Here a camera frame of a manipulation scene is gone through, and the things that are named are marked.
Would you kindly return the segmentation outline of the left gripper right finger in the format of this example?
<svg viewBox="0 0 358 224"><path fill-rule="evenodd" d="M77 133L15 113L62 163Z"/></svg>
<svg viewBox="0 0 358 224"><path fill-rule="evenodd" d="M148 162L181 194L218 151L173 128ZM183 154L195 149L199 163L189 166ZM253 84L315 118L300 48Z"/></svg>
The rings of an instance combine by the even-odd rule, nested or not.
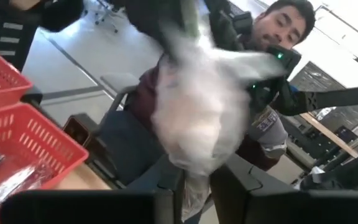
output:
<svg viewBox="0 0 358 224"><path fill-rule="evenodd" d="M219 224L358 224L358 190L294 189L236 154L210 186Z"/></svg>

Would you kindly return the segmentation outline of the person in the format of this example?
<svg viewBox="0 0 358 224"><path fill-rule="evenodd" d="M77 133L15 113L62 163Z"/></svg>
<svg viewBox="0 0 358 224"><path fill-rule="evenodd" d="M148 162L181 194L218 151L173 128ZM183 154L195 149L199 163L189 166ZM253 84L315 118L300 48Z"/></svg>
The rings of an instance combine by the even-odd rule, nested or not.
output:
<svg viewBox="0 0 358 224"><path fill-rule="evenodd" d="M242 34L239 42L247 50L266 51L273 45L290 50L309 36L315 21L308 0L277 0L254 19L250 34ZM124 185L138 179L163 154L151 121L158 73L158 65L144 72L129 94L124 110L109 111L100 127L100 138L109 146L118 179ZM236 151L264 171L275 166L287 150L288 133L278 113L270 107L275 94L276 89L270 85L258 85L251 90L253 120Z"/></svg>
<svg viewBox="0 0 358 224"><path fill-rule="evenodd" d="M39 27L60 32L84 10L84 0L0 0L0 54L21 71Z"/></svg>

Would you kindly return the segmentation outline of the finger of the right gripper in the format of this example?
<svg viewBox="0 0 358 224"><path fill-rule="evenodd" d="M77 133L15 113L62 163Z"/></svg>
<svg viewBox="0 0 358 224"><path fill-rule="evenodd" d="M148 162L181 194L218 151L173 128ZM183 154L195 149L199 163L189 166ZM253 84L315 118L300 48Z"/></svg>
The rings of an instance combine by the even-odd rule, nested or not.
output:
<svg viewBox="0 0 358 224"><path fill-rule="evenodd" d="M196 0L126 0L127 17L173 62L198 57Z"/></svg>

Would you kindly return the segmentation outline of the cotton balls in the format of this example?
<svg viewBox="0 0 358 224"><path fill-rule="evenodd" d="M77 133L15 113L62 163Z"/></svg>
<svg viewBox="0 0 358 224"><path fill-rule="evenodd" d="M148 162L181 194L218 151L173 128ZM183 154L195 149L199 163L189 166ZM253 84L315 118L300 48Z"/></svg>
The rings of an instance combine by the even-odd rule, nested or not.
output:
<svg viewBox="0 0 358 224"><path fill-rule="evenodd" d="M185 30L164 24L168 56L159 66L152 115L170 162L185 173L182 220L199 213L209 195L209 176L239 147L247 130L247 86L283 75L282 64L262 52L216 48L209 26Z"/></svg>

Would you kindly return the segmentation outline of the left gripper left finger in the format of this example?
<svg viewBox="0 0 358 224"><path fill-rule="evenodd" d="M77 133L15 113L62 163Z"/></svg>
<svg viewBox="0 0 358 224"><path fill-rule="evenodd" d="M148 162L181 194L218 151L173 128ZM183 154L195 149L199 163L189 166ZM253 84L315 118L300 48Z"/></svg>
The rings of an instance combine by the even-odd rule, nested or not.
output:
<svg viewBox="0 0 358 224"><path fill-rule="evenodd" d="M181 224L183 170L163 156L118 190L29 190L0 207L0 224Z"/></svg>

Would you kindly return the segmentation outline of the grey office chair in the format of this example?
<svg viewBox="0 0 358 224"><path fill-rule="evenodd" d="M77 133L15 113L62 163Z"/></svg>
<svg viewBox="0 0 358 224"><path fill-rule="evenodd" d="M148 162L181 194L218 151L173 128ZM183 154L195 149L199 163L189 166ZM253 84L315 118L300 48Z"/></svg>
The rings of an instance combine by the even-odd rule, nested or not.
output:
<svg viewBox="0 0 358 224"><path fill-rule="evenodd" d="M122 110L125 107L126 96L136 89L139 84L139 79L131 74L113 73L111 75L101 76L101 81L104 82L112 91L116 93L113 97L113 102L110 108L103 116L100 126L102 126L108 114L112 111Z"/></svg>

